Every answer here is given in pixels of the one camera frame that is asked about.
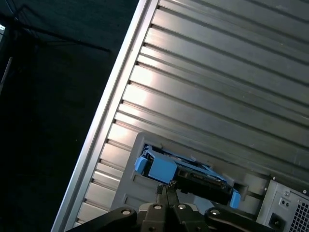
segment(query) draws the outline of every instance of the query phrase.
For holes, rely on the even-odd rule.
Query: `screw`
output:
[[[130,211],[128,211],[128,210],[124,210],[124,211],[122,211],[122,214],[123,215],[129,215],[131,212]]]
[[[216,210],[216,209],[213,209],[213,210],[211,210],[211,214],[213,214],[213,215],[219,215],[219,214],[220,214],[220,211],[219,211],[219,210]]]
[[[178,208],[180,208],[180,209],[185,209],[185,205],[184,205],[184,204],[180,204],[180,205],[178,206]]]

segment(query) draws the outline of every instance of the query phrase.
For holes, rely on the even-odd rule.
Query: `aluminum surface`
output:
[[[53,231],[87,220],[83,202],[110,210],[141,131],[249,170],[234,179],[253,183],[253,170],[309,189],[308,11],[298,0],[142,0]],[[264,194],[258,181],[252,195]]]

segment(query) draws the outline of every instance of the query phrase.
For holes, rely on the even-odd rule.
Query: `metal ridged panel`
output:
[[[308,186],[308,4],[293,0],[155,4],[147,13],[151,26],[145,29],[143,24],[142,32],[136,32],[140,45],[133,43],[118,71],[106,117],[92,141],[92,160],[100,159],[94,173],[87,169],[93,173],[87,204],[110,209],[141,131],[211,159]],[[243,176],[245,183],[256,178]],[[146,192],[152,185],[144,187]],[[263,194],[254,185],[249,191]],[[150,199],[136,199],[133,191],[125,204]],[[248,196],[241,209],[253,214],[247,207],[253,204],[259,201]]]

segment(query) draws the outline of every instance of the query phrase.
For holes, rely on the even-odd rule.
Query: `dark floor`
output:
[[[138,1],[15,1],[25,2],[40,16],[25,11],[31,24],[112,51],[41,48],[3,89],[1,168],[10,171],[2,172],[1,223],[49,231]],[[5,1],[0,11],[10,14]]]

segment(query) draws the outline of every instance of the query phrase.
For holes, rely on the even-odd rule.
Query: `cable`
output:
[[[105,47],[93,45],[93,44],[90,44],[90,43],[87,43],[87,42],[83,42],[83,41],[80,41],[80,40],[73,39],[73,38],[68,37],[68,36],[59,35],[59,34],[56,34],[54,32],[51,32],[51,31],[47,31],[47,30],[44,30],[44,29],[41,29],[41,28],[37,28],[37,27],[29,26],[27,24],[23,24],[20,21],[15,21],[14,19],[12,19],[12,17],[6,16],[5,14],[3,14],[1,12],[0,12],[0,19],[7,21],[8,24],[10,24],[12,27],[15,27],[15,28],[30,29],[30,30],[34,30],[38,33],[50,35],[50,36],[59,38],[61,40],[66,40],[68,42],[72,42],[72,43],[75,43],[75,44],[91,47],[91,48],[98,49],[98,50],[101,50],[101,51],[104,51],[104,52],[107,52],[107,53],[111,52],[110,49],[105,48]]]
[[[23,4],[19,8],[17,8],[14,0],[11,0],[11,2],[13,4],[14,8],[15,8],[15,16],[17,16],[19,14],[19,12],[20,12],[22,14],[24,20],[26,21],[26,23],[29,24],[30,26],[32,26],[31,21],[28,19],[26,13],[23,11],[24,8],[26,8],[27,10],[30,10],[30,8],[27,5],[25,5],[25,4]],[[34,32],[34,33],[37,36],[37,38],[40,39],[39,35],[36,32]]]
[[[14,13],[14,11],[12,10],[12,8],[11,8],[11,6],[10,6],[8,0],[5,0],[5,3],[6,3],[6,5],[8,6],[8,8],[9,8],[10,12],[12,13],[12,15],[14,16],[14,19],[16,19],[17,21],[20,21],[20,20],[18,19],[18,17],[15,16],[15,13]],[[30,33],[32,36],[35,37],[35,35],[32,33],[31,30],[28,30],[28,29],[26,29],[26,30],[28,31],[28,33]]]

